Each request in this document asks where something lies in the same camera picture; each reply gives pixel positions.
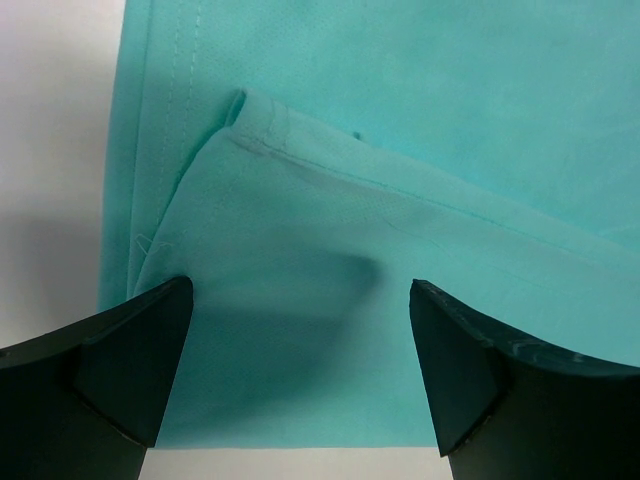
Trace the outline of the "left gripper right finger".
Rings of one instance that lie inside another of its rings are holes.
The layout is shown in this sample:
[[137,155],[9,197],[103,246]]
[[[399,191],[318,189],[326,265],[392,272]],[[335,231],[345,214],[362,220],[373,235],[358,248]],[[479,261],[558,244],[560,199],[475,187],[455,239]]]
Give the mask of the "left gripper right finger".
[[639,371],[543,341],[430,282],[410,321],[439,453],[456,479],[635,479]]

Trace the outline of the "teal t-shirt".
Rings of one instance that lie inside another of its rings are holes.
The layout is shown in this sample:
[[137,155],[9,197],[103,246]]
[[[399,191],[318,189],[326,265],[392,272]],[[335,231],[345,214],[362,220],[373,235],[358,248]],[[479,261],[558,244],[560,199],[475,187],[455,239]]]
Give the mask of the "teal t-shirt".
[[99,305],[185,275],[162,448],[435,442],[425,279],[639,361],[635,1],[130,1]]

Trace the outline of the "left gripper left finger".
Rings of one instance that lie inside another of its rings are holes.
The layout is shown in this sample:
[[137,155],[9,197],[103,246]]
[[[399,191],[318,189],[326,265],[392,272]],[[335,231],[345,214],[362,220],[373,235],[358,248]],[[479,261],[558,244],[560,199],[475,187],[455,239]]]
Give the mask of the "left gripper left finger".
[[173,278],[1,351],[4,479],[136,479],[159,436],[193,311]]

